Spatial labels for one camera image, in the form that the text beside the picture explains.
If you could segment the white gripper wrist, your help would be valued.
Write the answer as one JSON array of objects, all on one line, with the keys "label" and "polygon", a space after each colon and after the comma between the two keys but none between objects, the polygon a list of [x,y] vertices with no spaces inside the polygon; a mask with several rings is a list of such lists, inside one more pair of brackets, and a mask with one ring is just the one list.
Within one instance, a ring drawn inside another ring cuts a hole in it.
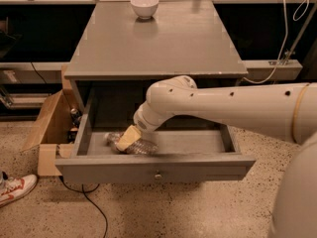
[{"label": "white gripper wrist", "polygon": [[[133,120],[142,132],[153,132],[163,124],[165,117],[156,113],[147,102],[144,102],[135,112]],[[119,151],[127,150],[142,137],[142,132],[135,125],[129,126],[120,137],[117,143]]]}]

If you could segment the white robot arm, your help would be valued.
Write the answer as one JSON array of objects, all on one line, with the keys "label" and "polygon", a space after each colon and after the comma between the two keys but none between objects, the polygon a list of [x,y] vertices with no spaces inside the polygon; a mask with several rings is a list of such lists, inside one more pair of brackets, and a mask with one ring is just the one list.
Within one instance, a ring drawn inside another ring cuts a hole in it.
[{"label": "white robot arm", "polygon": [[299,144],[278,189],[267,238],[317,238],[316,84],[199,88],[186,75],[161,80],[148,88],[117,149],[127,150],[176,115]]}]

